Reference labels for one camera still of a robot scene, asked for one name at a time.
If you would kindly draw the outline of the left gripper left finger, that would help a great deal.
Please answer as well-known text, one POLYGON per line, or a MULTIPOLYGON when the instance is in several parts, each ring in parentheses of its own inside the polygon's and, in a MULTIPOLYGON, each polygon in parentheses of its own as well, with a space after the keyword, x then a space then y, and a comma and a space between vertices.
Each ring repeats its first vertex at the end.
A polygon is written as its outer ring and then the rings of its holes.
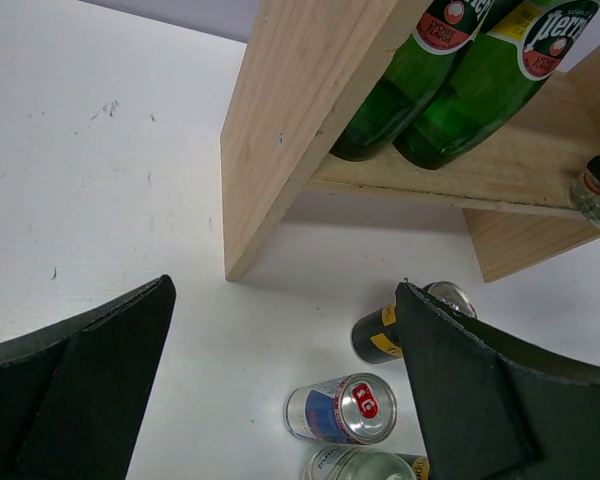
POLYGON ((162 275, 0 343, 0 479, 126 477, 175 301, 162 275))

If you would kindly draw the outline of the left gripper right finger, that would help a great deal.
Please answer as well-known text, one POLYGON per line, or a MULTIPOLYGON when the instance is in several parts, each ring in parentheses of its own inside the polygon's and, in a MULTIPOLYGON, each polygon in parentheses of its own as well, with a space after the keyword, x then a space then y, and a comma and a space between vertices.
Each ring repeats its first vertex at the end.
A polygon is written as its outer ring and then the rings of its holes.
POLYGON ((403 351, 437 479, 600 479, 600 367, 395 291, 403 351))

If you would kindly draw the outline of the clear glass bottle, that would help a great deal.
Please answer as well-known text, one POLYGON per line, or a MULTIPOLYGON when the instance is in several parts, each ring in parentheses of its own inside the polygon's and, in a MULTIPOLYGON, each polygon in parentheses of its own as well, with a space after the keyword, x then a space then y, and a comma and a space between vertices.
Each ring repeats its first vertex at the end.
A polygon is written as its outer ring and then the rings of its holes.
POLYGON ((304 480, 415 480, 411 466, 393 453, 374 449, 329 446, 306 464, 304 480))
POLYGON ((572 182, 569 200, 585 219, 600 229, 600 182, 588 170, 572 182))

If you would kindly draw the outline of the blue silver Red Bull can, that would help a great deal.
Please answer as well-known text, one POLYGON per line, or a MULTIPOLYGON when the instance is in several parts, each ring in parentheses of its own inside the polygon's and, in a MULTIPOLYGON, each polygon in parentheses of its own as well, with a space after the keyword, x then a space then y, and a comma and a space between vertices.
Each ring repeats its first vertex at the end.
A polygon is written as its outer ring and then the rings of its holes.
POLYGON ((374 445, 393 432, 397 402, 384 379, 354 373, 295 389, 284 403, 283 420, 300 439, 374 445))

